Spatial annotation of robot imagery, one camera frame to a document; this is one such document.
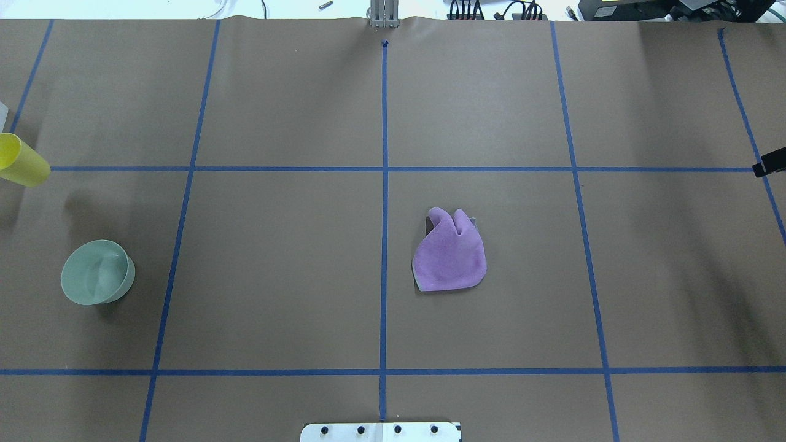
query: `blue tape line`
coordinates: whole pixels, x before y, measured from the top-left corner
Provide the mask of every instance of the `blue tape line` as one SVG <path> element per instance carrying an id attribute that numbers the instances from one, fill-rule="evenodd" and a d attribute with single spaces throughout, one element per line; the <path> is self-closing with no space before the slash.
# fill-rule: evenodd
<path id="1" fill-rule="evenodd" d="M 327 369 L 158 369 L 156 376 L 206 377 L 298 377 L 379 376 L 377 368 Z M 539 376 L 566 374 L 702 374 L 786 373 L 786 366 L 634 366 L 564 368 L 388 368 L 387 376 Z M 152 370 L 125 369 L 0 369 L 0 376 L 150 376 Z"/>
<path id="2" fill-rule="evenodd" d="M 14 133 L 17 129 L 17 124 L 19 124 L 19 118 L 22 116 L 22 110 L 24 110 L 24 104 L 28 101 L 28 94 L 30 94 L 30 88 L 33 86 L 33 79 L 35 78 L 35 73 L 39 70 L 39 65 L 41 64 L 41 59 L 44 56 L 44 51 L 46 50 L 46 44 L 49 42 L 49 37 L 52 34 L 52 27 L 54 26 L 54 20 L 50 20 L 49 25 L 46 27 L 46 32 L 44 33 L 44 39 L 41 41 L 41 47 L 39 47 L 39 54 L 35 57 L 35 62 L 33 63 L 33 69 L 30 70 L 30 76 L 28 77 L 27 84 L 24 85 L 24 91 L 22 92 L 22 98 L 19 100 L 19 106 L 17 107 L 17 113 L 13 116 L 13 120 L 11 122 L 11 127 L 9 128 L 9 132 Z"/>
<path id="3" fill-rule="evenodd" d="M 189 171 L 189 166 L 52 166 L 53 171 Z M 607 166 L 523 166 L 523 167 L 462 167 L 423 166 L 195 166 L 194 171 L 261 171 L 261 172 L 719 172 L 750 173 L 751 168 L 639 168 Z"/>
<path id="4" fill-rule="evenodd" d="M 729 74 L 729 83 L 732 85 L 732 92 L 734 93 L 734 99 L 737 101 L 737 107 L 740 108 L 740 115 L 742 116 L 742 122 L 745 125 L 745 131 L 747 132 L 747 139 L 751 142 L 751 148 L 753 149 L 753 154 L 756 156 L 756 162 L 761 163 L 762 157 L 759 155 L 758 146 L 756 145 L 756 139 L 753 137 L 753 130 L 751 129 L 751 123 L 747 119 L 747 113 L 745 112 L 745 106 L 742 104 L 742 97 L 740 96 L 740 91 L 737 89 L 736 81 L 734 79 L 734 72 L 732 72 L 732 64 L 729 61 L 729 52 L 726 50 L 726 42 L 723 37 L 723 32 L 725 28 L 718 29 L 718 41 L 721 43 L 721 53 L 723 54 L 723 62 L 726 65 L 726 73 Z M 775 202 L 775 196 L 773 195 L 773 190 L 769 186 L 769 180 L 767 177 L 762 177 L 762 181 L 764 182 L 764 189 L 767 192 L 767 198 L 769 199 L 769 205 L 773 208 L 773 214 L 775 215 L 775 220 L 778 224 L 778 230 L 780 231 L 780 239 L 783 241 L 784 245 L 786 245 L 786 229 L 784 229 L 784 222 L 783 219 L 780 217 L 780 210 L 778 210 L 778 204 Z"/>
<path id="5" fill-rule="evenodd" d="M 597 166 L 577 166 L 576 171 L 580 172 L 732 172 L 732 173 L 751 173 L 751 168 L 639 168 L 639 167 L 597 167 Z"/>
<path id="6" fill-rule="evenodd" d="M 598 368 L 389 368 L 390 376 L 521 376 L 538 374 L 603 374 Z"/>
<path id="7" fill-rule="evenodd" d="M 378 376 L 376 368 L 336 368 L 336 369 L 237 369 L 237 370 L 158 370 L 159 376 Z"/>
<path id="8" fill-rule="evenodd" d="M 0 369 L 0 376 L 150 376 L 152 370 L 115 370 L 92 368 L 11 368 Z"/>
<path id="9" fill-rule="evenodd" d="M 462 166 L 423 166 L 423 167 L 390 167 L 387 168 L 391 172 L 569 172 L 573 168 L 570 167 L 538 167 L 538 166 L 525 166 L 525 167 L 462 167 Z"/>
<path id="10" fill-rule="evenodd" d="M 156 340 L 156 352 L 153 356 L 152 373 L 150 375 L 150 384 L 148 386 L 147 400 L 145 401 L 145 413 L 142 417 L 142 427 L 139 433 L 140 442 L 144 442 L 147 438 L 147 428 L 150 423 L 150 411 L 152 410 L 152 398 L 156 392 L 156 377 L 158 367 L 161 360 L 161 348 L 163 347 L 163 336 L 167 329 L 167 318 L 169 316 L 169 304 L 172 299 L 172 287 L 174 285 L 174 276 L 178 269 L 178 259 L 180 255 L 180 244 L 183 239 L 183 228 L 185 227 L 185 216 L 188 212 L 189 199 L 191 198 L 191 184 L 193 182 L 194 168 L 197 164 L 197 154 L 199 153 L 199 141 L 202 132 L 202 122 L 204 120 L 204 110 L 208 104 L 208 93 L 210 92 L 210 80 L 213 74 L 213 62 L 215 60 L 215 50 L 219 42 L 219 31 L 221 30 L 221 20 L 215 22 L 215 29 L 213 31 L 213 43 L 210 49 L 210 60 L 208 61 L 208 72 L 205 74 L 204 89 L 202 90 L 202 102 L 200 104 L 199 119 L 196 122 L 196 133 L 194 134 L 194 143 L 191 150 L 191 163 L 189 166 L 189 174 L 185 180 L 185 191 L 183 192 L 183 203 L 180 208 L 180 220 L 178 222 L 178 233 L 174 240 L 174 250 L 172 252 L 172 264 L 169 269 L 169 281 L 167 283 L 167 293 L 163 299 L 163 307 L 161 309 L 161 322 L 158 328 L 158 339 Z"/>
<path id="11" fill-rule="evenodd" d="M 576 192 L 576 204 L 578 206 L 578 219 L 582 227 L 582 240 L 584 241 L 584 256 L 587 264 L 587 274 L 589 275 L 589 289 L 592 293 L 592 304 L 595 311 L 595 327 L 597 329 L 597 340 L 601 350 L 601 363 L 604 370 L 604 381 L 606 384 L 606 399 L 608 401 L 608 415 L 612 424 L 612 436 L 615 442 L 619 442 L 619 427 L 617 425 L 617 410 L 614 404 L 614 392 L 612 389 L 612 377 L 608 373 L 608 354 L 606 352 L 606 337 L 603 331 L 603 319 L 601 318 L 601 303 L 597 298 L 597 285 L 595 283 L 595 267 L 592 262 L 592 250 L 590 249 L 590 236 L 587 233 L 586 217 L 584 215 L 584 201 L 582 199 L 581 183 L 578 180 L 578 170 L 576 164 L 576 153 L 573 146 L 573 134 L 571 131 L 571 120 L 567 112 L 567 98 L 565 96 L 565 85 L 562 76 L 562 65 L 560 63 L 560 49 L 556 41 L 556 27 L 554 22 L 549 22 L 551 26 L 551 43 L 554 48 L 554 64 L 556 65 L 556 79 L 560 87 L 560 100 L 562 101 L 562 117 L 565 122 L 565 137 L 567 139 L 567 150 L 571 156 L 571 166 L 573 167 L 573 187 Z"/>
<path id="12" fill-rule="evenodd" d="M 387 45 L 382 41 L 382 256 L 380 260 L 380 421 L 387 416 Z"/>
<path id="13" fill-rule="evenodd" d="M 786 373 L 786 366 L 646 366 L 609 368 L 610 374 Z"/>
<path id="14" fill-rule="evenodd" d="M 380 167 L 341 166 L 196 166 L 195 171 L 262 171 L 262 172 L 382 172 Z"/>
<path id="15" fill-rule="evenodd" d="M 185 172 L 188 166 L 52 166 L 52 171 L 65 172 Z"/>

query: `cloth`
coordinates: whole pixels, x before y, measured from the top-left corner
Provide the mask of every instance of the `cloth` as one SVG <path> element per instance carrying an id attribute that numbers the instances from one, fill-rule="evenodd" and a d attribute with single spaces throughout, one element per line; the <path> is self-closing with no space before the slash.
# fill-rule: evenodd
<path id="1" fill-rule="evenodd" d="M 434 230 L 417 246 L 412 272 L 421 292 L 466 289 L 486 276 L 486 252 L 480 232 L 463 210 L 428 211 Z"/>

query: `bowl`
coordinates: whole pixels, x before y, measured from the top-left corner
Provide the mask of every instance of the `bowl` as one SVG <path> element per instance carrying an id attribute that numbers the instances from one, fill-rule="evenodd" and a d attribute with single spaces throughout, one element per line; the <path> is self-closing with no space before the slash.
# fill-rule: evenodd
<path id="1" fill-rule="evenodd" d="M 99 239 L 76 249 L 60 276 L 63 293 L 79 305 L 120 299 L 134 282 L 134 261 L 119 244 Z"/>

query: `metal bracket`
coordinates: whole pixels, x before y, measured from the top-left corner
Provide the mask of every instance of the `metal bracket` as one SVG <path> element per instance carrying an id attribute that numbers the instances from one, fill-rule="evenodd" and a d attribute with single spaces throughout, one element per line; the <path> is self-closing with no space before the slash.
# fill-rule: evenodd
<path id="1" fill-rule="evenodd" d="M 309 424 L 300 442 L 461 442 L 459 422 Z"/>
<path id="2" fill-rule="evenodd" d="M 368 15 L 372 28 L 398 28 L 399 0 L 371 0 Z"/>

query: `cup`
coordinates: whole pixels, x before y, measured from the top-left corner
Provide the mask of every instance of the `cup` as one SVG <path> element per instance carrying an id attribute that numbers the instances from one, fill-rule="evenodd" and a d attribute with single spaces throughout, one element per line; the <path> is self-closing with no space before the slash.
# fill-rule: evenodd
<path id="1" fill-rule="evenodd" d="M 49 163 L 14 134 L 0 134 L 0 178 L 35 187 L 49 178 Z"/>
<path id="2" fill-rule="evenodd" d="M 80 305 L 107 304 L 123 297 L 136 276 L 134 261 L 114 241 L 99 239 L 76 249 L 60 276 L 63 293 Z"/>

